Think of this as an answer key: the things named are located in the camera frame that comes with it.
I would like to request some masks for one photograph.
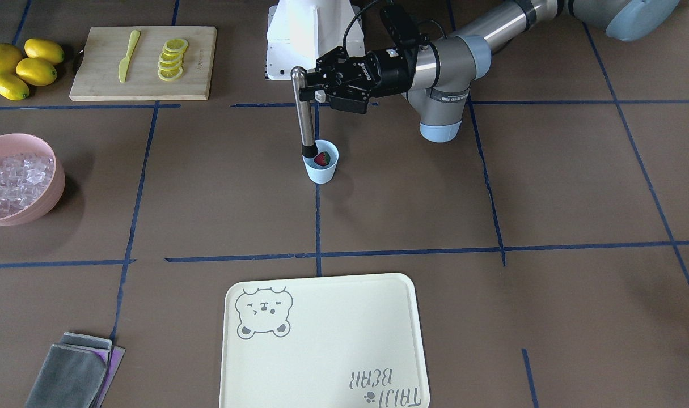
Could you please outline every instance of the bowl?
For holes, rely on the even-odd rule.
[[[44,140],[30,134],[2,134],[0,136],[0,157],[9,157],[19,153],[34,153],[54,159],[52,180],[36,201],[25,207],[25,209],[0,218],[0,225],[26,224],[44,216],[44,214],[56,206],[60,197],[62,197],[62,191],[65,189],[65,171],[62,169],[62,163],[57,160],[54,151]]]

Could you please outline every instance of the bowl of ice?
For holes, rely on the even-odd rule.
[[[20,225],[53,209],[65,171],[52,148],[30,134],[0,136],[0,225]]]

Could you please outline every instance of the white tray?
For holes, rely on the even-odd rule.
[[[373,274],[233,285],[220,396],[220,408],[429,406],[412,281]]]

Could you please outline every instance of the red strawberry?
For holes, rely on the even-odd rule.
[[[326,166],[329,165],[331,162],[331,157],[329,157],[329,153],[327,152],[321,152],[316,157],[314,158],[314,163],[321,165],[321,166]]]

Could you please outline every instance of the yellow knife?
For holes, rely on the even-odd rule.
[[[133,30],[130,33],[130,41],[127,43],[127,53],[125,57],[120,60],[120,65],[118,66],[118,77],[120,82],[125,82],[127,78],[127,67],[130,65],[130,58],[132,58],[132,52],[135,50],[135,45],[137,45],[137,39],[140,38],[140,31]]]

